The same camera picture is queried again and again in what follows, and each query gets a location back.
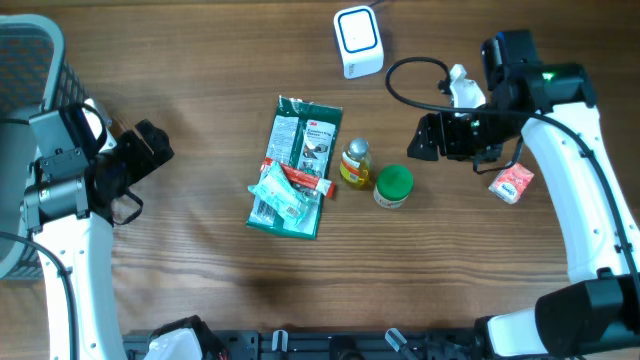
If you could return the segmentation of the white barcode scanner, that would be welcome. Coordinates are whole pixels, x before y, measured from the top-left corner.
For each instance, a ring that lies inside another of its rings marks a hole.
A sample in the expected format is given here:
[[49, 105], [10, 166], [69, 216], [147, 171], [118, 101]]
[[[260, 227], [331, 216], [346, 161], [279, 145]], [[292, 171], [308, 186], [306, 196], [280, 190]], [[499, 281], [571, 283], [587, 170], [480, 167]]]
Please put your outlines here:
[[346, 79], [372, 75], [382, 69], [384, 49], [371, 6], [359, 5], [338, 11], [333, 26]]

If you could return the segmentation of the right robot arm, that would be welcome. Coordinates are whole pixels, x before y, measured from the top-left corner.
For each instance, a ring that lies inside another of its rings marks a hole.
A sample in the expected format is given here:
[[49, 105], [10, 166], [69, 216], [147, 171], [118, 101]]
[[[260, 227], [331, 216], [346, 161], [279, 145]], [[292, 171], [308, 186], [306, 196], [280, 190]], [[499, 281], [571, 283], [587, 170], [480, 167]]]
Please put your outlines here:
[[597, 98], [579, 64], [546, 64], [526, 30], [481, 48], [490, 98], [463, 72], [439, 84], [449, 106], [426, 105], [411, 158], [469, 161], [490, 171], [517, 138], [542, 172], [567, 253], [567, 287], [534, 307], [476, 322], [479, 358], [581, 357], [639, 343], [639, 229], [602, 140]]

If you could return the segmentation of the teal white pouch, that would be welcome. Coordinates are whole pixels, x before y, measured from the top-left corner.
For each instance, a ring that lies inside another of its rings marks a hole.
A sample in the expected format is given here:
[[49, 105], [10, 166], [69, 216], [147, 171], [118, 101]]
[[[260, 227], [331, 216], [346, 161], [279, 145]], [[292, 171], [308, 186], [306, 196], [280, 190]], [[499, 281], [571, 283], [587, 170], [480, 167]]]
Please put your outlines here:
[[292, 187], [279, 162], [272, 163], [259, 182], [248, 187], [248, 191], [292, 226], [298, 226], [315, 204], [313, 198]]

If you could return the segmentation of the red white tube package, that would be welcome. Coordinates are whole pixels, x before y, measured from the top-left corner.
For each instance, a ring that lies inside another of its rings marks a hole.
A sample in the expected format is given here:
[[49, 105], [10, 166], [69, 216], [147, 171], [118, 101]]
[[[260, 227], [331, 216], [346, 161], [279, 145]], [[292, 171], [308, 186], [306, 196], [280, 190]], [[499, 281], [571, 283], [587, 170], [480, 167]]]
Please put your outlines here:
[[[279, 165], [291, 189], [297, 190], [312, 198], [320, 196], [333, 197], [336, 185], [332, 181], [306, 173], [284, 163], [279, 163]], [[267, 193], [269, 195], [285, 195], [291, 193], [291, 191], [284, 186], [283, 182], [278, 179], [267, 180], [266, 187], [268, 187]]]

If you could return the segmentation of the green 3M gloves package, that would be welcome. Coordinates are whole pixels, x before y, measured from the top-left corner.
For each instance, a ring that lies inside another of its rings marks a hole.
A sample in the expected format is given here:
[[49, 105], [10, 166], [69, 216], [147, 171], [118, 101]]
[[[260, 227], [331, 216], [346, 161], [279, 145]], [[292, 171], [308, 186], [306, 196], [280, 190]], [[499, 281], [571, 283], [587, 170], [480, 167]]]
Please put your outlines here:
[[[342, 114], [340, 107], [281, 96], [276, 105], [265, 159], [261, 164], [260, 179], [275, 162], [327, 179]], [[292, 226], [254, 195], [246, 225], [279, 236], [314, 240], [323, 201], [327, 198], [313, 198], [315, 204], [308, 215], [298, 226]]]

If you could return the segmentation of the yellow oil bottle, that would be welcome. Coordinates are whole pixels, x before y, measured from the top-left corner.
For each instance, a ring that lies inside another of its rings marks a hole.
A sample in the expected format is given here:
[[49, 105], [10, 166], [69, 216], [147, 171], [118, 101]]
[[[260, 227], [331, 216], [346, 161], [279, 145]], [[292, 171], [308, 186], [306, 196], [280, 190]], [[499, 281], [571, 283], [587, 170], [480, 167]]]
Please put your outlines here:
[[364, 138], [355, 138], [342, 148], [340, 175], [354, 188], [364, 188], [371, 179], [372, 158], [369, 143]]

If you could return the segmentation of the grey plastic mesh basket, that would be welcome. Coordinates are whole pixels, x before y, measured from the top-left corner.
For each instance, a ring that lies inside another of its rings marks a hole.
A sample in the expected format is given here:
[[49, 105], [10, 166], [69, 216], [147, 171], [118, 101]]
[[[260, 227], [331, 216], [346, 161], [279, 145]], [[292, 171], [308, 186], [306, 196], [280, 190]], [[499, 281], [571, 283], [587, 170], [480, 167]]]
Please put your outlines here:
[[60, 28], [39, 15], [1, 19], [1, 277], [38, 281], [43, 258], [33, 236], [65, 218], [101, 217], [109, 207], [92, 201], [97, 155], [107, 139], [95, 138], [83, 113], [90, 97], [68, 64]]

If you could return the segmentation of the red white juice carton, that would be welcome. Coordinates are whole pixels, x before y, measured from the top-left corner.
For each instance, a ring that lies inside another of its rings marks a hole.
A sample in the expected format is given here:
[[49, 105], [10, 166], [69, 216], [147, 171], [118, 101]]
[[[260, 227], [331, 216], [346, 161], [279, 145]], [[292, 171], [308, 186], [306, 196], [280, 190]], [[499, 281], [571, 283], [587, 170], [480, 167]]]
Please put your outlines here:
[[533, 172], [515, 163], [500, 171], [488, 189], [506, 203], [515, 204], [533, 178]]

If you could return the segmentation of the green lid white jar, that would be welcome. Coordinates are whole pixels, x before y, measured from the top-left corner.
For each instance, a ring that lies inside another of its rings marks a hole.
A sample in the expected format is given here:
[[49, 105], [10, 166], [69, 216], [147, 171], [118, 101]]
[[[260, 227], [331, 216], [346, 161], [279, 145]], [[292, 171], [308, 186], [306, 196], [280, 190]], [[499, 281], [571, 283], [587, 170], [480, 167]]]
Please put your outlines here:
[[401, 207], [414, 187], [414, 178], [407, 167], [400, 164], [386, 166], [378, 174], [373, 197], [387, 209]]

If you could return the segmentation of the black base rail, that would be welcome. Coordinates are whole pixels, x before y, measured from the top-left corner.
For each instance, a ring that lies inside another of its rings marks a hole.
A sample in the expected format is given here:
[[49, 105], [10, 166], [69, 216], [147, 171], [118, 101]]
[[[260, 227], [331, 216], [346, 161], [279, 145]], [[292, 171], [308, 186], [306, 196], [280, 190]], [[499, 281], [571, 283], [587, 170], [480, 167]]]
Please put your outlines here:
[[217, 330], [223, 346], [219, 359], [478, 359], [480, 341], [470, 328], [406, 332], [397, 351], [382, 332], [289, 332], [279, 334], [248, 330]]

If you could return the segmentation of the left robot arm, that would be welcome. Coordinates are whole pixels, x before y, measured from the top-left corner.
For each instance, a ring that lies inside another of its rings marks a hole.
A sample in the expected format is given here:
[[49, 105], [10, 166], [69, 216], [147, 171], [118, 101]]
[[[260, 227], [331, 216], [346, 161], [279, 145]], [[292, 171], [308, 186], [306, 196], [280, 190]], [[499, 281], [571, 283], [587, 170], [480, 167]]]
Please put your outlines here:
[[113, 139], [86, 103], [29, 120], [40, 156], [24, 193], [25, 243], [42, 262], [49, 354], [53, 359], [127, 359], [112, 276], [112, 204], [142, 200], [131, 185], [174, 155], [168, 135], [148, 120]]

